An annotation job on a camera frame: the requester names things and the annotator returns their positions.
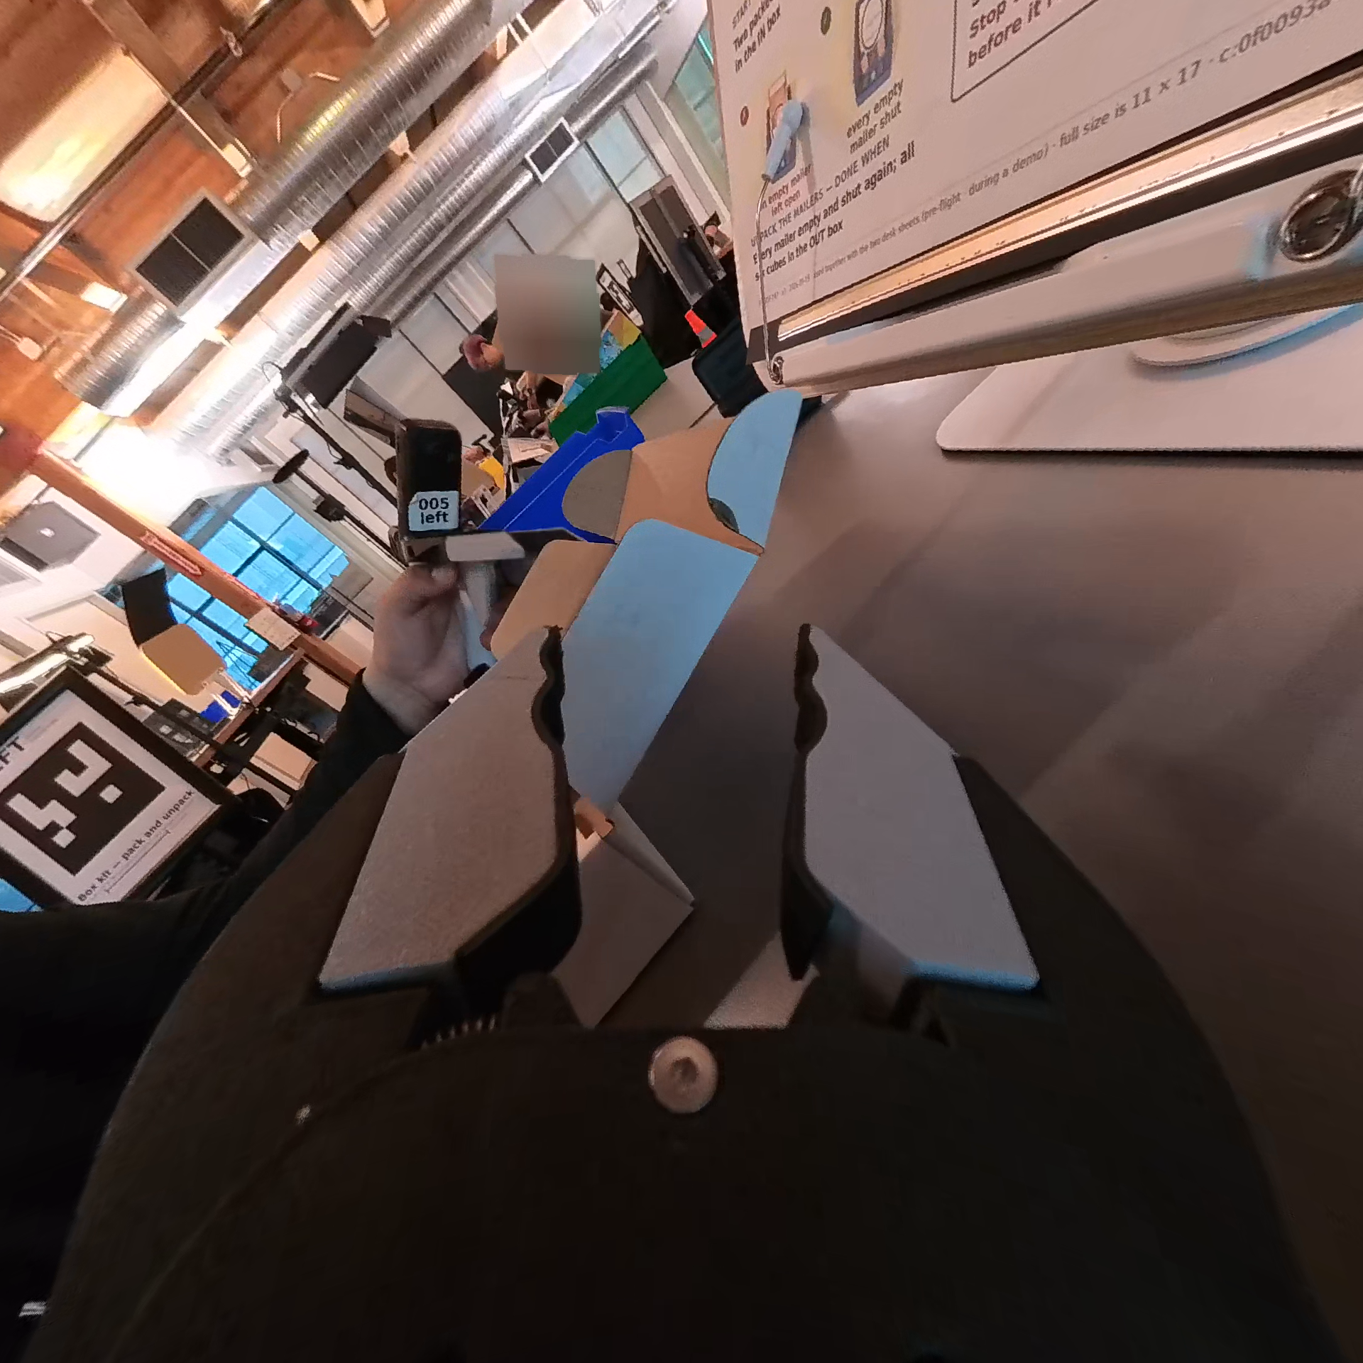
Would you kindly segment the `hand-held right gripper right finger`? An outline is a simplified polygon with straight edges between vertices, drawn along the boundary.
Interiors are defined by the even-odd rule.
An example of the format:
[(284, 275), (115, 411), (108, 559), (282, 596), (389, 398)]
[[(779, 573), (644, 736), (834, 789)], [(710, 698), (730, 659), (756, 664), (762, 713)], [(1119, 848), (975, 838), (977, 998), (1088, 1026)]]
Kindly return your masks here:
[(955, 750), (814, 625), (798, 630), (793, 695), (788, 977), (817, 976), (881, 1020), (921, 985), (1030, 995), (1040, 971)]

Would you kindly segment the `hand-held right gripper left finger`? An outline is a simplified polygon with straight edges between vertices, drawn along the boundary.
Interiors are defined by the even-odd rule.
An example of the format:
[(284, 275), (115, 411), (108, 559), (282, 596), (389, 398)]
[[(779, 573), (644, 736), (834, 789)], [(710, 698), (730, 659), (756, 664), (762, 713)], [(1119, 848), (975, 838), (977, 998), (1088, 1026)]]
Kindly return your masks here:
[(569, 955), (582, 906), (561, 643), (534, 630), (404, 749), (323, 994), (501, 995)]

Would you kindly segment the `white cardboard mailer box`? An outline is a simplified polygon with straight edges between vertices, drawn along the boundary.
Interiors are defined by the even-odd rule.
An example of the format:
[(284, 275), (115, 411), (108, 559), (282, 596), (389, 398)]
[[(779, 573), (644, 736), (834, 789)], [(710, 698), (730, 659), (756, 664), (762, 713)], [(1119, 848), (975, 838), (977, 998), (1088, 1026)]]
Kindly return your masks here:
[(491, 637), (501, 659), (540, 627), (561, 632), (564, 758), (589, 830), (582, 927), (555, 974), (589, 1028), (693, 911), (620, 797), (764, 551), (801, 406), (780, 390), (594, 460), (564, 510), (613, 543), (548, 543)]

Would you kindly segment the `person's left forearm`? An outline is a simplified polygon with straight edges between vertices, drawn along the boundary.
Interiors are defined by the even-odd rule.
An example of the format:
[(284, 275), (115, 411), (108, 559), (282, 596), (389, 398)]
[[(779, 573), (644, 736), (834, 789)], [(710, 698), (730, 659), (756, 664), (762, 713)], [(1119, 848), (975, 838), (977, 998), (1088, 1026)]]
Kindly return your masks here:
[(3, 914), (3, 1188), (82, 1182), (151, 1036), (253, 893), (405, 736), (363, 684), (266, 838), (222, 880), (160, 899)]

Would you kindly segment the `person's left hand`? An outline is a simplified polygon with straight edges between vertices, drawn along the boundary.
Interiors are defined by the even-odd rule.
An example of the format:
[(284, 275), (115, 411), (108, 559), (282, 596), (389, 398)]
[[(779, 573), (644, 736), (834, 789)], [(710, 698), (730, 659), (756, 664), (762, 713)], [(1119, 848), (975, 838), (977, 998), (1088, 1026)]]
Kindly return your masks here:
[(461, 586), (459, 567), (410, 567), (373, 614), (360, 689), (407, 739), (435, 723), (474, 671)]

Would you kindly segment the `blue plastic bin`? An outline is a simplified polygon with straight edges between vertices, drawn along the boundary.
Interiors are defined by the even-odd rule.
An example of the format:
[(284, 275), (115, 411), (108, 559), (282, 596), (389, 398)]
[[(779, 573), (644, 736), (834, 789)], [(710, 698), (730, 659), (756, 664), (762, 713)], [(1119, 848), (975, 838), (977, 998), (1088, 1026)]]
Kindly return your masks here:
[(626, 409), (602, 409), (587, 432), (568, 437), (548, 461), (478, 526), (478, 534), (568, 533), (587, 543), (613, 543), (571, 523), (564, 499), (571, 481), (594, 460), (631, 452), (641, 444), (642, 434)]

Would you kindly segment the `black studio light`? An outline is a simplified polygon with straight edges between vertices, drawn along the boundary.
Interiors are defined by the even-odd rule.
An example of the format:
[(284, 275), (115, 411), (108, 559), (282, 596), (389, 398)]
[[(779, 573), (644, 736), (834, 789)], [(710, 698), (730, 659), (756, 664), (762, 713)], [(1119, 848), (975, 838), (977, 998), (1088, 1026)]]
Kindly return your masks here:
[(277, 377), (277, 398), (327, 409), (392, 333), (388, 319), (345, 306), (289, 359)]

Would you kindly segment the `green plastic bin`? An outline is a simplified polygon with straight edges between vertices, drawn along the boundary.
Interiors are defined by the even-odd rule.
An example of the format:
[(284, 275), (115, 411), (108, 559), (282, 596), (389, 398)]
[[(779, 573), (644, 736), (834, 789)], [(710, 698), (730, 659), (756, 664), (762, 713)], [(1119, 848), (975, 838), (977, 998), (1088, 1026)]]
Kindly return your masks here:
[(550, 419), (550, 437), (561, 445), (572, 435), (590, 432), (602, 411), (633, 414), (665, 379), (647, 338), (639, 335), (600, 372), (572, 380), (556, 416)]

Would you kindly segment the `black charging case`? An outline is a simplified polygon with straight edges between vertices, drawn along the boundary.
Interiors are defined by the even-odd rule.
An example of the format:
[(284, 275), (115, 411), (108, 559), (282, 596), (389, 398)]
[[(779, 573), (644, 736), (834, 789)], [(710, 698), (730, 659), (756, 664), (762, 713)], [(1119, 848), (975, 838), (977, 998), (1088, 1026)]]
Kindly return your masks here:
[(748, 405), (767, 393), (756, 367), (748, 362), (741, 319), (731, 319), (701, 346), (691, 359), (691, 369), (723, 419), (738, 418)]

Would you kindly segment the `black softbox light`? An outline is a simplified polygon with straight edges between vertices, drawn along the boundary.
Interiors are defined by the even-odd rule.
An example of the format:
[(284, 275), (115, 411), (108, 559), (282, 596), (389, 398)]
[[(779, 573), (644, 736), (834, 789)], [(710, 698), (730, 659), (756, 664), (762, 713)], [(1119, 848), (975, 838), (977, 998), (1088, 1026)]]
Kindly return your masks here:
[(203, 693), (227, 679), (222, 658), (175, 617), (164, 570), (121, 583), (121, 603), (131, 641), (178, 692)]

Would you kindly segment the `grey laptop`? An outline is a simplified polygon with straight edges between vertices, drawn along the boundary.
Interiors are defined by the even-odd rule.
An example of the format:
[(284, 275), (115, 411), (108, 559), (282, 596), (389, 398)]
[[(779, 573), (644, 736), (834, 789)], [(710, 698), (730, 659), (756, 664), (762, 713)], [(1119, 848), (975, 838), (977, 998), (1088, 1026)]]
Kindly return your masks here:
[(47, 572), (74, 564), (97, 539), (97, 528), (71, 510), (39, 500), (5, 521), (1, 552), (29, 570)]

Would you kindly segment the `white stand base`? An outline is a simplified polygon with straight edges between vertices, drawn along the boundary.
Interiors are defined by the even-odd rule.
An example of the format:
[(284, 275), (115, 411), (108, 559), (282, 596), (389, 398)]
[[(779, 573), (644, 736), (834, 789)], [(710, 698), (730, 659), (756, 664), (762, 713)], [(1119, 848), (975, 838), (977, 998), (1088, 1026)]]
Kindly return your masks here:
[(1361, 307), (996, 367), (946, 455), (1359, 457)]

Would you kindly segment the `wooden instruction board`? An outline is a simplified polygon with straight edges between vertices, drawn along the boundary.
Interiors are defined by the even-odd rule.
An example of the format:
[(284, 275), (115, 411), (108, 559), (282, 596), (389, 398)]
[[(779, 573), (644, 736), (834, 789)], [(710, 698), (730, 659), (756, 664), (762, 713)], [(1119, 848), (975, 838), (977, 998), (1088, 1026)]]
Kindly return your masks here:
[(757, 330), (740, 307), (748, 354), (839, 393), (1351, 302), (1353, 223), (1303, 263), (1272, 239), (1358, 156), (1359, 54)]

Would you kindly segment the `printed instruction sheet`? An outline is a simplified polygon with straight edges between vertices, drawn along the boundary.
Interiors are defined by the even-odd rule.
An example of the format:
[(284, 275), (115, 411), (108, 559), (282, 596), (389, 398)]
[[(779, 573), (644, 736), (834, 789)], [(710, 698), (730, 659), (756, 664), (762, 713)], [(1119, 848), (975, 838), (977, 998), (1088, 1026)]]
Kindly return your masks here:
[(709, 4), (757, 330), (1359, 54), (1359, 2)]

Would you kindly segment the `silver ventilation duct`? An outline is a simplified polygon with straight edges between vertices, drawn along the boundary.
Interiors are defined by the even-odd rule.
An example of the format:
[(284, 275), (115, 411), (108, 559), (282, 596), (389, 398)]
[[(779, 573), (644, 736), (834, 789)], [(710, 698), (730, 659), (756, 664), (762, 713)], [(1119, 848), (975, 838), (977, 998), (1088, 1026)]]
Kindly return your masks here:
[(230, 199), (267, 249), (289, 249), (368, 173), (415, 117), (486, 49), (522, 4), (410, 7), (339, 82), (331, 101), (285, 138)]
[(443, 121), (412, 161), (261, 307), (149, 427), (203, 457), (232, 450), (274, 403), (271, 374), (344, 306), (365, 314), (504, 174), (514, 171), (602, 80), (649, 59), (655, 22), (589, 30), (535, 83), (506, 95), (486, 82)]

